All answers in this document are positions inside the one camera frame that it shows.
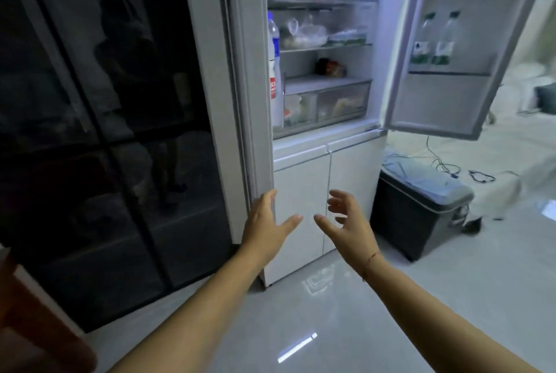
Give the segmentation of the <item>black trash bin grey lid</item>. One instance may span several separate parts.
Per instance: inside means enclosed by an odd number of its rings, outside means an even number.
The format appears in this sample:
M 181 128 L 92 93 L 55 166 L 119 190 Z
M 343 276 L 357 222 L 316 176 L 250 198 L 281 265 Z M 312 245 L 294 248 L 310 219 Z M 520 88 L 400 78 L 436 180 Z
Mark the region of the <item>black trash bin grey lid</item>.
M 462 234 L 473 199 L 460 179 L 387 147 L 370 224 L 415 262 Z

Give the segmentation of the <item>person's left forearm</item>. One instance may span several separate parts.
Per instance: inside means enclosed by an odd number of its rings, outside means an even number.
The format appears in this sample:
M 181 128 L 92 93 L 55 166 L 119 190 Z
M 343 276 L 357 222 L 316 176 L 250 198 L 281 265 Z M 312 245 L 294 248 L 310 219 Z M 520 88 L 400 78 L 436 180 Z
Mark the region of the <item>person's left forearm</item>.
M 183 305 L 108 373 L 200 373 L 247 290 L 279 247 L 245 243 Z

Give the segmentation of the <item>person's right hand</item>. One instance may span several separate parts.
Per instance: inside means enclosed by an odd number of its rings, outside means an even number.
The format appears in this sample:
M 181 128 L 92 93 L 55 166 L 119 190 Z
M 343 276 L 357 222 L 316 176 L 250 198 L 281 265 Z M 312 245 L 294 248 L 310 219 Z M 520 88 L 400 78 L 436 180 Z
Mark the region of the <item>person's right hand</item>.
M 344 243 L 333 244 L 354 271 L 364 277 L 371 261 L 380 254 L 370 222 L 352 194 L 332 189 L 329 195 L 328 212 L 337 215 L 333 223 L 344 229 Z

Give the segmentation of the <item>white refrigerator door with shelves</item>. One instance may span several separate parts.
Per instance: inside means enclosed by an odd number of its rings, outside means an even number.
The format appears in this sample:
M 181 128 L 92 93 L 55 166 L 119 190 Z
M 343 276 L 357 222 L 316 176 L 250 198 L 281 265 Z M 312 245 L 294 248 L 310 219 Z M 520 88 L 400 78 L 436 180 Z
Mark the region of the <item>white refrigerator door with shelves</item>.
M 407 0 L 384 126 L 426 136 L 478 140 L 536 0 Z M 460 10 L 452 61 L 431 63 L 449 14 Z M 436 12 L 428 65 L 410 65 L 424 15 Z

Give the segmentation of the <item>dark jar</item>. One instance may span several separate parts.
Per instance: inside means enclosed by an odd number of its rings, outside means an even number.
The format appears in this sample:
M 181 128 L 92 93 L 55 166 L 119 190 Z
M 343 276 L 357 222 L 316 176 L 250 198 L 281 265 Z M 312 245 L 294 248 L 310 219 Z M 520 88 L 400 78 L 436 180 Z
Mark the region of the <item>dark jar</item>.
M 332 78 L 345 78 L 347 68 L 336 60 L 320 58 L 315 64 L 315 74 Z

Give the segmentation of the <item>white refrigerator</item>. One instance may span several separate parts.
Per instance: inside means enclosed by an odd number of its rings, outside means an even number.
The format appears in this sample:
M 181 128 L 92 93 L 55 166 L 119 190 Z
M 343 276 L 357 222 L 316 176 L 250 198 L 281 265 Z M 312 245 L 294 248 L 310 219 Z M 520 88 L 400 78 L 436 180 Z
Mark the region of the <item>white refrigerator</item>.
M 251 203 L 247 201 L 225 0 L 188 2 L 227 222 L 231 229 L 229 235 L 233 244 L 239 245 Z M 365 45 L 324 45 L 312 49 L 285 50 L 280 44 L 283 90 L 289 78 L 315 75 L 315 64 L 320 58 L 343 64 L 347 68 L 348 78 L 372 80 L 365 115 L 272 130 L 274 160 L 327 146 L 336 140 L 366 131 L 382 129 L 379 114 L 383 93 L 374 86 L 373 80 L 378 72 L 374 67 L 374 59 L 378 52 L 377 40 L 381 35 L 379 17 L 384 13 L 383 0 L 267 0 L 267 26 L 268 11 L 272 12 L 279 30 L 290 18 L 300 22 L 310 18 L 315 25 L 323 25 L 329 35 L 350 29 L 367 32 Z

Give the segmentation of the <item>clear plastic bag of food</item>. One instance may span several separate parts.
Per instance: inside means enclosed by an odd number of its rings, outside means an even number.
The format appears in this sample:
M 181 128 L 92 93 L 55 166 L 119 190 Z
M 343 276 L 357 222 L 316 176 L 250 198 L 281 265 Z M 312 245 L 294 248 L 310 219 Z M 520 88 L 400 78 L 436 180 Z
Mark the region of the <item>clear plastic bag of food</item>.
M 310 18 L 299 21 L 290 18 L 279 30 L 280 44 L 285 50 L 301 50 L 322 47 L 329 34 L 323 25 L 315 25 Z

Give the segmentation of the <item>person's left hand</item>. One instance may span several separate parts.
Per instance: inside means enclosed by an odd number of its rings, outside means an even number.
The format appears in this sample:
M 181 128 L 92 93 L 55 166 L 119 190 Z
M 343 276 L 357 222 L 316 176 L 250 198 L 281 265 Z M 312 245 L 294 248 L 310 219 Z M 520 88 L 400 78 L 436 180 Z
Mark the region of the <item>person's left hand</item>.
M 253 201 L 242 235 L 241 248 L 268 264 L 278 254 L 282 239 L 272 212 L 277 190 L 271 189 Z

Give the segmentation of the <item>clear refrigerator drawer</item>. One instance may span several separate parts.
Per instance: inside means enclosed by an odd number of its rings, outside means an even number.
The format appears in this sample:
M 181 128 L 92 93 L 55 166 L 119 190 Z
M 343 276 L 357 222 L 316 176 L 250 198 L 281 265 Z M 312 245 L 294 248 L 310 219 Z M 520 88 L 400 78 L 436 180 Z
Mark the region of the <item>clear refrigerator drawer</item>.
M 363 116 L 371 84 L 371 79 L 316 74 L 289 78 L 284 90 L 284 127 Z

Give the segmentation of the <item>white covered sofa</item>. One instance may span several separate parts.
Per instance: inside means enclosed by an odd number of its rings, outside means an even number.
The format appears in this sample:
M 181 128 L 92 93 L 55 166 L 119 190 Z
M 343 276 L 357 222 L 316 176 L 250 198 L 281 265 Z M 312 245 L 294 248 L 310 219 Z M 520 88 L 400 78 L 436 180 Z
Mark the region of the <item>white covered sofa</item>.
M 502 217 L 525 194 L 556 180 L 556 116 L 539 112 L 535 92 L 556 83 L 556 66 L 509 68 L 479 139 L 389 133 L 387 145 L 441 171 L 436 156 L 474 191 L 469 221 Z

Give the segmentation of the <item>person's right forearm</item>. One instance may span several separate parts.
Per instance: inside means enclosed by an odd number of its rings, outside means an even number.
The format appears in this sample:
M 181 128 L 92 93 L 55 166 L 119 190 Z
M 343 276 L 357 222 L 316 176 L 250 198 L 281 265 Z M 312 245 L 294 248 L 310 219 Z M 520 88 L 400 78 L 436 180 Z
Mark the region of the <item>person's right forearm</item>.
M 380 254 L 362 279 L 435 373 L 542 373 L 426 292 Z

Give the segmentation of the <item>white freezer door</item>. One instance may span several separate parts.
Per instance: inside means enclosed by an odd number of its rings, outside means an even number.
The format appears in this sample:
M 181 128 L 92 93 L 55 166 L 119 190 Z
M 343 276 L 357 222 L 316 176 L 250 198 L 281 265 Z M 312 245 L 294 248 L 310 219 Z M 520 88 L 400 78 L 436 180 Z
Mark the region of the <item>white freezer door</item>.
M 387 140 L 382 129 L 366 131 L 327 145 L 331 156 L 329 189 L 352 194 L 370 220 Z
M 301 215 L 303 219 L 265 267 L 265 287 L 323 256 L 324 234 L 316 226 L 314 215 L 324 215 L 326 211 L 330 163 L 326 145 L 274 160 L 275 219 L 278 224 L 291 215 Z

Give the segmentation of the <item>white milk bottle red label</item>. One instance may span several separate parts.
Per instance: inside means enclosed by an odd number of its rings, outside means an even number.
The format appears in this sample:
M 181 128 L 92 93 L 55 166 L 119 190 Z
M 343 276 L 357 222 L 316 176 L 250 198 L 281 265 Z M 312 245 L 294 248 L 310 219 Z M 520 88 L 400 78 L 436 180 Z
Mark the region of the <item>white milk bottle red label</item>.
M 271 126 L 273 131 L 277 131 L 284 126 L 284 90 L 280 67 L 280 32 L 271 11 L 268 11 L 268 40 Z

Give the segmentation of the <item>green packaged food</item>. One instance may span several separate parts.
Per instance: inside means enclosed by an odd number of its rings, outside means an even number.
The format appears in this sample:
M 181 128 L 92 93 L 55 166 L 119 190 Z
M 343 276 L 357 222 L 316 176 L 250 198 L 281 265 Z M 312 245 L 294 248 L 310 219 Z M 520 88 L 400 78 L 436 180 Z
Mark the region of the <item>green packaged food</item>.
M 342 30 L 329 35 L 327 46 L 350 46 L 365 45 L 367 42 L 367 32 L 364 30 L 350 29 Z

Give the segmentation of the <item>green label bottle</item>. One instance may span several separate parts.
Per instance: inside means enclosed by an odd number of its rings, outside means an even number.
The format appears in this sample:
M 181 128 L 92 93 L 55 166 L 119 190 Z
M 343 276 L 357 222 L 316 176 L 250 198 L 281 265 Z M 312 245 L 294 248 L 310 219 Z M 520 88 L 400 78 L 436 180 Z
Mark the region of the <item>green label bottle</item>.
M 424 15 L 421 26 L 417 31 L 411 51 L 410 65 L 425 66 L 429 64 L 432 44 L 431 35 L 436 12 L 428 12 Z
M 449 14 L 448 21 L 436 43 L 435 52 L 431 61 L 434 67 L 447 67 L 452 61 L 456 36 L 459 29 L 460 14 L 460 10 L 452 11 Z

